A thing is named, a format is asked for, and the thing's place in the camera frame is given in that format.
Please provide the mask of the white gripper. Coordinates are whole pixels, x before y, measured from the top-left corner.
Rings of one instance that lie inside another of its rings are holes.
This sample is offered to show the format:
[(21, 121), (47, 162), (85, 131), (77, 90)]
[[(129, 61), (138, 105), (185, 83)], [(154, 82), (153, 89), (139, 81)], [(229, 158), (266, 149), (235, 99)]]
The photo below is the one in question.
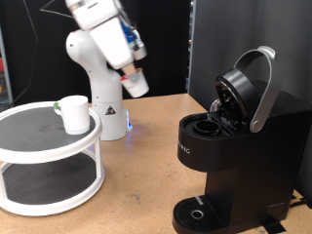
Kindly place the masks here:
[(122, 68), (132, 82), (140, 79), (128, 41), (118, 18), (110, 19), (90, 31), (90, 35), (114, 69)]

